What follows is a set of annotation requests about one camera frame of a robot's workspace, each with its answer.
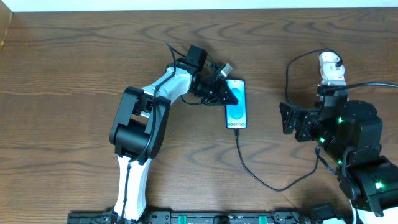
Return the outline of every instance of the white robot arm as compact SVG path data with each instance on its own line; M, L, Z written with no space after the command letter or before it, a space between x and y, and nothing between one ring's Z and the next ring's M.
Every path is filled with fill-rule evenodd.
M238 102L225 82L232 70L228 64L213 63L209 66L212 73L208 78L200 74L206 56L205 50L191 46L187 56L169 65L156 82L142 89L130 86L124 91L109 137L115 145L120 166L119 195L111 215L112 222L138 220L143 214L149 165L162 145L170 105L179 96L192 92L205 105ZM132 114L149 118L148 123L132 119Z

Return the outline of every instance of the black bracket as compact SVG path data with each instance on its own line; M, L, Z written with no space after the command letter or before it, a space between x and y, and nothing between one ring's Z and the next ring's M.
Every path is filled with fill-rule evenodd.
M146 154L138 158L145 149L152 128L152 101L152 96L145 94L142 89L131 86L125 89L109 135L109 141L115 145L114 152L117 155L137 159L143 164L148 158L153 159L159 152L171 104L171 101L163 96L156 98L157 114L152 141ZM132 118L132 115L140 115L141 112L150 113L147 124Z
M332 218L343 219L343 216L336 211L336 208L331 203L324 203L311 208L308 217L310 220L306 223L315 224L322 224L323 221Z
M282 127L284 134L292 134L296 130L294 138L299 141L313 141L311 134L312 126L318 119L320 109L304 109L291 103L279 104L280 115L282 115Z

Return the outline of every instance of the cable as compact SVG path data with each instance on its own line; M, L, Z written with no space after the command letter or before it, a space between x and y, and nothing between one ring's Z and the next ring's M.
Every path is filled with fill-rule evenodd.
M184 54L181 54L178 50L175 50L174 47L172 47L172 50L173 50L175 53L181 55L181 57L184 57L184 58L187 57L187 56L185 56Z
M353 209L353 224L356 224L356 208L353 207L353 203L351 200L349 201L349 204L351 205L351 208Z
M184 99L184 97L183 97L182 95L180 96L180 98L181 98L181 100L182 100L184 103L189 104L189 105L201 105L201 104L203 103L203 97L200 98L200 102L196 102L196 103L189 103L189 102L186 102L185 99Z
M325 93L333 93L335 91L348 90L348 89L357 88L357 87L364 87L364 86L383 86L383 87L398 88L398 85L397 84L393 84L393 83L367 82L367 83L357 83L357 84L348 85L348 86L342 86L342 87L337 87L337 88L330 88L330 89L326 89L324 91L325 91Z
M296 184L297 182L299 182L300 180L302 180L302 179L304 179L304 178L306 178L306 177L311 176L311 175L312 175L313 173L315 173L315 171L317 170L317 167L318 167L318 160L319 160L318 157L317 157L317 159L316 159L316 161L315 161L315 167L314 167L313 171L311 171L311 172L309 172L308 174L305 174L304 176L298 178L297 180L293 181L291 184L289 184L288 186L286 186L286 187L284 187L284 188L282 188L282 189L275 189L275 188L271 187L270 185L264 183L262 180L260 180L256 175L254 175L254 174L246 167L246 165L245 165L244 162L243 162L241 150L240 150L240 148L239 148L239 141L238 141L238 138L239 138L239 130L238 130L238 129L235 129L234 131L235 131L235 138L236 138L236 149L238 150L239 159L241 160L243 169L244 169L248 174L250 174L254 179L256 179L256 180L257 180L258 182L260 182L263 186L267 187L267 188L270 189L270 190L273 190L273 191L275 191L275 192L282 192L282 191L285 191L285 190L291 188L291 186L295 185L295 184ZM321 148L320 146L317 146L317 147L315 148L315 152L320 151L320 148Z
M147 151L148 151L148 147L150 145L150 142L152 141L152 139L154 138L154 133L155 133L155 127L156 127L156 107L157 107L157 103L156 103L156 94L159 91L159 88L168 80L170 80L174 75L175 75L175 70L177 68L177 61L175 59L175 55L174 55L174 51L176 51L175 49L173 49L173 47L166 41L167 46L170 49L170 52L172 53L172 57L173 57L173 72L171 73L171 75L169 75L167 78L165 78L163 81L161 81L158 85L155 86L155 90L154 90L154 95L153 95L153 102L152 102L152 127L150 130L150 135L149 135L149 139L147 141L147 144L144 147L144 150L135 158L135 159L130 159L129 163L127 165L127 175L126 175L126 181L124 184L124 200L123 200L123 208L122 208L122 214L121 214L121 221L122 223L124 223L126 221L126 219L124 218L124 212L125 212L125 208L126 208L126 202L127 202L127 183L129 181L129 174L130 174L130 169L131 169L131 162L142 159L144 156L146 156Z
M340 67L340 66L343 64L343 59L342 59L334 50L332 50L332 49L330 49L330 48L324 48L324 49L313 50L313 51L307 52L307 53L305 53L305 54L302 54L302 55L300 55L300 56L298 56L298 57L295 57L295 58L294 58L293 60L291 60L291 61L287 64L287 66L286 66L286 87L285 87L286 102L289 103L289 92L288 92L288 89L289 89L289 67L290 67L290 64L292 64L292 63L293 63L294 61L296 61L297 59L300 59L300 58L302 58L302 57L304 57L304 56L306 56L306 55L309 55L309 54L312 54L312 53L315 53L315 52L321 52L321 51L330 51L330 52L333 52L333 53L335 53L335 54L340 58L340 61L338 61L338 62L336 63L336 67Z
M319 151L315 151L315 154L317 155L317 158L319 158L319 160L323 163L323 165L325 165L325 167L333 174L336 175L336 172L333 170L333 168L331 167L331 165L329 165L329 163L322 158L321 155L319 155Z

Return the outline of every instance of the electronic component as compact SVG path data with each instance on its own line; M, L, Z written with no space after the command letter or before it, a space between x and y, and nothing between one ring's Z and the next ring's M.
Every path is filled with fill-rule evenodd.
M299 224L299 212L287 210L266 213L171 213L146 212L136 224ZM111 224L109 212L68 215L68 224Z
M237 105L225 105L225 120L227 128L246 128L246 96L243 80L227 80L227 85L238 99Z

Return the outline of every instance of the smartphone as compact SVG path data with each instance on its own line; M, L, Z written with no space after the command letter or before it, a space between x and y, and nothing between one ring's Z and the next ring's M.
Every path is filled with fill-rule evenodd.
M246 128L246 97L243 80L226 80L229 89L238 99L237 105L225 105L227 128Z

